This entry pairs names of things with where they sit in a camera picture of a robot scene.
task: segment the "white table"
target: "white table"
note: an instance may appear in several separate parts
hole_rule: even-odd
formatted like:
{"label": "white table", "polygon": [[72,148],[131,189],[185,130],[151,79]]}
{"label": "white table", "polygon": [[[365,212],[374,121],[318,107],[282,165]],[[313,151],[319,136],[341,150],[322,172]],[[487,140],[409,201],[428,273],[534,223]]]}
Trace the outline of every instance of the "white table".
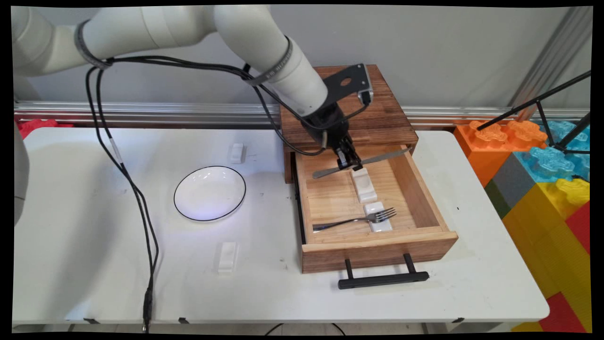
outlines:
{"label": "white table", "polygon": [[[425,282],[338,290],[345,271],[301,274],[293,185],[273,131],[113,129],[149,203],[161,248],[154,322],[523,322],[549,313],[539,288],[452,134],[418,131],[413,158],[459,240],[416,263]],[[244,143],[244,164],[228,163]],[[136,200],[89,128],[42,128],[25,145],[30,184],[14,229],[13,324],[140,323],[148,262]],[[201,223],[173,204],[190,172],[226,165],[246,180],[239,210]],[[231,275],[220,243],[239,245]],[[355,276],[406,267],[355,269]]]}

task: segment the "large building block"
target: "large building block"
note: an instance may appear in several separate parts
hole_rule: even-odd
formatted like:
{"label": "large building block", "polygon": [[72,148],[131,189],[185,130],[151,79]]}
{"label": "large building block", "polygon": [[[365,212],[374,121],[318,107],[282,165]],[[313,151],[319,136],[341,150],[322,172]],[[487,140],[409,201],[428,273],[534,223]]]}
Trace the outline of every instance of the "large building block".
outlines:
{"label": "large building block", "polygon": [[572,180],[574,164],[554,148],[531,148],[529,152],[513,152],[493,176],[508,206],[513,208],[535,183]]}
{"label": "large building block", "polygon": [[574,164],[574,174],[590,180],[590,155],[567,154],[565,158]]}
{"label": "large building block", "polygon": [[585,333],[585,328],[579,322],[562,293],[547,299],[547,304],[550,306],[550,314],[539,321],[544,332]]}
{"label": "large building block", "polygon": [[[552,138],[554,138],[555,142],[560,142],[572,129],[575,128],[575,124],[571,122],[563,121],[551,121],[547,122],[547,125],[550,127],[550,132]],[[541,131],[545,131],[543,126],[540,126]],[[588,125],[580,134],[577,135],[569,144],[569,148],[576,148],[581,150],[589,150],[590,149],[590,126]]]}
{"label": "large building block", "polygon": [[539,125],[525,120],[509,122],[501,129],[507,134],[507,147],[512,151],[526,151],[530,148],[543,147],[547,134],[539,129]]}
{"label": "large building block", "polygon": [[507,214],[502,221],[543,296],[547,299],[559,293],[560,288],[558,288],[545,264],[535,251],[535,247],[522,228],[518,217],[514,214]]}
{"label": "large building block", "polygon": [[533,177],[515,154],[506,159],[493,176],[493,182],[510,208],[513,208],[535,186]]}
{"label": "large building block", "polygon": [[529,152],[515,153],[520,156],[535,183],[555,182],[560,178],[572,180],[573,162],[567,160],[562,151],[547,147],[531,148]]}
{"label": "large building block", "polygon": [[531,147],[544,148],[547,135],[532,122],[509,122],[502,127],[493,124],[478,131],[484,122],[472,121],[457,126],[454,132],[474,173],[485,187],[506,161],[511,152],[528,151]]}
{"label": "large building block", "polygon": [[453,135],[457,139],[457,142],[461,146],[464,154],[466,154],[467,160],[470,162],[476,177],[480,181],[480,184],[485,187],[488,182],[499,170],[499,167],[506,161],[506,158],[512,153],[511,151],[502,148],[503,142],[498,145],[498,138],[507,138],[507,135],[501,131],[501,134],[495,134],[489,136],[482,136],[483,138],[474,138],[473,130],[469,126],[460,125],[455,128]]}
{"label": "large building block", "polygon": [[537,185],[564,220],[590,200],[590,184],[578,178]]}
{"label": "large building block", "polygon": [[507,214],[518,219],[519,225],[533,244],[565,220],[539,185],[534,185]]}
{"label": "large building block", "polygon": [[543,332],[543,328],[538,322],[523,322],[512,328],[512,332]]}
{"label": "large building block", "polygon": [[561,223],[535,243],[535,251],[584,329],[591,333],[591,268],[585,248],[566,223]]}
{"label": "large building block", "polygon": [[570,231],[579,240],[583,248],[590,253],[590,203],[585,203],[566,220]]}
{"label": "large building block", "polygon": [[489,184],[484,187],[484,190],[486,191],[487,196],[489,196],[493,207],[495,207],[499,218],[504,218],[510,211],[510,206],[507,205],[506,200],[501,195],[499,188],[497,188],[495,182],[493,182],[493,180],[490,180]]}

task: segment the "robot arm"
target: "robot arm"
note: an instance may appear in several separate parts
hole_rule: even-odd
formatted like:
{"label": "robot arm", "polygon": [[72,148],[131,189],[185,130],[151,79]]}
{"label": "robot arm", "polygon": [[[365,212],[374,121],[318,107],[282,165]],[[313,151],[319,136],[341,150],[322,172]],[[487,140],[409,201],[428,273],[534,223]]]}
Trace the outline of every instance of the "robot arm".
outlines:
{"label": "robot arm", "polygon": [[[87,64],[74,43],[75,26],[54,26],[31,7],[11,7],[13,71],[40,76]],[[83,27],[83,40],[97,59],[157,48],[194,45],[217,31],[255,70],[275,66],[288,41],[267,5],[107,7]],[[291,40],[292,56],[269,83],[301,116],[316,111],[327,88]]]}
{"label": "robot arm", "polygon": [[[34,8],[15,6],[11,7],[11,23],[15,74],[40,76],[88,63],[76,45],[77,27],[54,26]],[[267,81],[303,120],[313,126],[329,126],[322,130],[305,128],[318,143],[333,149],[339,169],[362,167],[348,134],[348,121],[336,101],[354,88],[365,107],[371,102],[373,92],[366,70],[362,70],[362,65],[351,67],[364,77],[355,85],[342,85],[344,90],[340,89],[344,78],[327,78],[326,82],[331,79],[330,89],[337,88],[328,93],[326,83],[299,46],[279,30],[267,5],[108,7],[81,25],[80,41],[100,60],[137,51],[193,45],[217,31],[246,63],[261,73],[271,74]],[[289,54],[290,47],[289,59],[276,68],[284,55]],[[350,80],[350,72],[341,73],[335,76]],[[16,224],[21,215],[18,203],[22,207],[17,197],[24,200],[27,189],[28,159],[17,131],[14,138]]]}

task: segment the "wooden box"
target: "wooden box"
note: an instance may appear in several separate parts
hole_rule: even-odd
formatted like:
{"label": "wooden box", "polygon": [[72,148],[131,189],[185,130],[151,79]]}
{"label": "wooden box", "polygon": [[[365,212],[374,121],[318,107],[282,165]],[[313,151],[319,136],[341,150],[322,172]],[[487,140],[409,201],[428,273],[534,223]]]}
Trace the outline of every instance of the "wooden box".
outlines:
{"label": "wooden box", "polygon": [[[316,72],[325,79],[346,66],[315,67]],[[367,65],[369,79],[373,87],[373,101],[360,115],[349,120],[349,133],[355,148],[365,145],[408,145],[415,147],[418,138],[409,123],[400,104],[388,87],[376,65]],[[361,108],[356,93],[338,101],[345,115]],[[286,108],[280,107],[281,131],[292,145],[303,151],[316,151],[319,145],[308,135],[302,124]],[[291,156],[292,150],[283,145],[285,162],[285,182],[292,183]],[[332,155],[332,168],[337,158],[331,150],[325,152]]]}
{"label": "wooden box", "polygon": [[[395,151],[400,145],[358,146],[361,159]],[[368,222],[343,224],[313,233],[313,224],[364,217],[350,176],[351,170],[313,179],[312,173],[334,166],[333,154],[295,155],[293,179],[298,194],[302,234],[302,272],[325,272],[352,267],[439,260],[457,240],[449,231],[409,152],[365,165],[384,208],[396,208],[392,231],[372,232]]]}

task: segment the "fork tines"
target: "fork tines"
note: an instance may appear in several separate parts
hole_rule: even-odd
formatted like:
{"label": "fork tines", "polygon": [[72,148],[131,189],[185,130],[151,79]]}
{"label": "fork tines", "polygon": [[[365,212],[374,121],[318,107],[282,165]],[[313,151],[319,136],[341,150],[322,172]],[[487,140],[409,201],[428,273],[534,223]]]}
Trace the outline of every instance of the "fork tines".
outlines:
{"label": "fork tines", "polygon": [[396,210],[394,208],[389,208],[386,210],[382,210],[376,213],[377,222],[384,222],[385,220],[389,220],[396,215]]}

